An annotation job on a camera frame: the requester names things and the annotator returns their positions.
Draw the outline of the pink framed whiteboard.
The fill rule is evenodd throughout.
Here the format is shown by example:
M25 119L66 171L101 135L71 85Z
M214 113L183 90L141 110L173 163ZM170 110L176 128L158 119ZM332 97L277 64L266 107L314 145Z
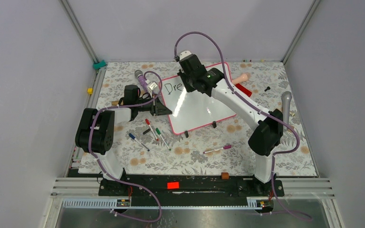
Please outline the pink framed whiteboard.
M236 114L222 102L198 91L187 92L178 75L162 80L163 104L172 111L168 115L172 133L184 134L234 117Z

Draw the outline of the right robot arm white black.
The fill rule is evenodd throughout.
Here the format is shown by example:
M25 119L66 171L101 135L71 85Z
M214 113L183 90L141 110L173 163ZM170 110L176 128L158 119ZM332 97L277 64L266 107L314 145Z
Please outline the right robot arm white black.
M254 191L261 196L272 190L272 151L280 144L283 135L283 114L276 109L270 111L250 99L237 89L222 71L207 70L198 57L190 51L183 51L175 60L181 68L181 78L187 92L197 91L214 98L241 117L253 130L248 145L256 154Z

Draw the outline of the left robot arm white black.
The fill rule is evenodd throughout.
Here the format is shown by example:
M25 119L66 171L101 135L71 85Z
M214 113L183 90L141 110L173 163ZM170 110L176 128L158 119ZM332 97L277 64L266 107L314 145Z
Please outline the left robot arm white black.
M100 166L103 177L110 180L110 189L116 195L128 191L128 183L122 178L125 169L110 149L114 142L115 124L133 121L140 112L152 116L170 115L173 112L162 104L158 95L141 95L136 85L126 85L121 104L99 111L85 108L75 136L76 147L91 154Z

